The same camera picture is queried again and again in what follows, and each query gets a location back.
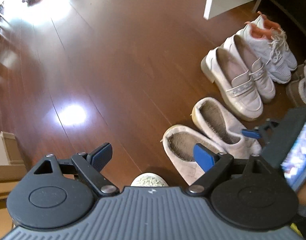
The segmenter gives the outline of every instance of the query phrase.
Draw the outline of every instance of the white sneaker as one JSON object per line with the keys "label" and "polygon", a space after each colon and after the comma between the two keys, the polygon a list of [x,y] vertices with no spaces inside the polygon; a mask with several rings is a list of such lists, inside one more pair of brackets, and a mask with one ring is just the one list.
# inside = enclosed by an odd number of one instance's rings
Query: white sneaker
{"label": "white sneaker", "polygon": [[283,54],[279,49],[281,42],[279,39],[272,36],[272,31],[262,30],[255,24],[248,23],[236,34],[244,38],[256,55],[261,58],[273,81],[280,84],[286,84],[291,80],[291,71],[286,61],[284,61]]}
{"label": "white sneaker", "polygon": [[297,61],[294,56],[294,54],[291,52],[289,48],[289,44],[286,42],[286,33],[285,31],[282,30],[281,26],[276,23],[272,22],[269,19],[267,19],[266,15],[261,14],[260,16],[257,17],[252,23],[256,24],[257,27],[260,29],[268,29],[268,30],[273,30],[274,35],[276,38],[281,42],[281,49],[282,53],[284,54],[284,60],[287,63],[287,66],[289,67],[290,71],[294,71],[297,68]]}
{"label": "white sneaker", "polygon": [[227,38],[223,47],[231,52],[241,65],[245,65],[250,70],[249,74],[255,82],[263,103],[269,103],[275,96],[275,86],[267,75],[261,59],[256,56],[245,40],[236,34]]}
{"label": "white sneaker", "polygon": [[184,125],[174,125],[163,135],[163,147],[171,162],[186,181],[191,185],[205,172],[194,161],[193,147],[201,143],[214,153],[225,152],[224,149],[204,135]]}
{"label": "white sneaker", "polygon": [[241,134],[245,126],[214,98],[208,97],[198,101],[192,110],[192,120],[208,138],[234,158],[248,159],[251,154],[261,151],[257,140]]}
{"label": "white sneaker", "polygon": [[207,78],[218,86],[228,107],[240,118],[253,121],[263,112],[261,97],[249,76],[249,70],[226,49],[209,51],[201,62]]}
{"label": "white sneaker", "polygon": [[131,187],[168,187],[168,184],[159,175],[147,172],[137,176]]}

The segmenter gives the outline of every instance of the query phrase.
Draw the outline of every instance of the wooden floor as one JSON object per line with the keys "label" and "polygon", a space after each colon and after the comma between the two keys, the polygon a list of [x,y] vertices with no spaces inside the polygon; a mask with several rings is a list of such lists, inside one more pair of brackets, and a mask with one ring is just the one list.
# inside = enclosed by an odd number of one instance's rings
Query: wooden floor
{"label": "wooden floor", "polygon": [[[0,131],[16,135],[28,167],[47,153],[67,158],[110,142],[102,174],[120,188],[143,172],[185,185],[160,140],[171,125],[192,126],[201,98],[223,102],[200,62],[256,18],[253,5],[206,21],[205,0],[5,0]],[[303,61],[303,43],[294,35],[289,44]],[[277,85],[260,119],[244,123],[281,118],[290,107]]]}

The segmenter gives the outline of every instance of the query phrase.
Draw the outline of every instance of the beige boot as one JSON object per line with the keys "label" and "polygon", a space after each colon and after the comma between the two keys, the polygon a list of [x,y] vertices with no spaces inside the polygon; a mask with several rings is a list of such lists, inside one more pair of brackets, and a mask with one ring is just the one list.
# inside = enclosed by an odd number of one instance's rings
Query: beige boot
{"label": "beige boot", "polygon": [[303,69],[304,77],[300,80],[301,74],[299,74],[299,79],[292,81],[286,87],[286,94],[294,106],[306,106],[306,65]]}

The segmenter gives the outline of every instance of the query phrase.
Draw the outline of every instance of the white slipper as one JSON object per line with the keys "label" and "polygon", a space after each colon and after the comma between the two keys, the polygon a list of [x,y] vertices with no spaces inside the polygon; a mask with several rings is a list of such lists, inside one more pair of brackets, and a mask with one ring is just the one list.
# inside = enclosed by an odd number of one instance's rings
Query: white slipper
{"label": "white slipper", "polygon": [[241,134],[245,126],[214,98],[198,101],[192,110],[192,120],[208,138],[234,158],[248,159],[251,154],[261,151],[257,140]]}
{"label": "white slipper", "polygon": [[204,135],[179,124],[167,129],[162,142],[167,156],[189,185],[204,174],[193,158],[193,147],[196,143],[201,143],[214,153],[225,152],[221,146]]}

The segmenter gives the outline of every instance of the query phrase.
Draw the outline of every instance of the smartphone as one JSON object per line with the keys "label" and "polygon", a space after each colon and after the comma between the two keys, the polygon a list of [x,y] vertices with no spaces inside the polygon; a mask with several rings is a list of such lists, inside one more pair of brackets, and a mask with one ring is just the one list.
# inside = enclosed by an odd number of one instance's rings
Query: smartphone
{"label": "smartphone", "polygon": [[297,191],[306,180],[306,122],[281,166],[286,181]]}

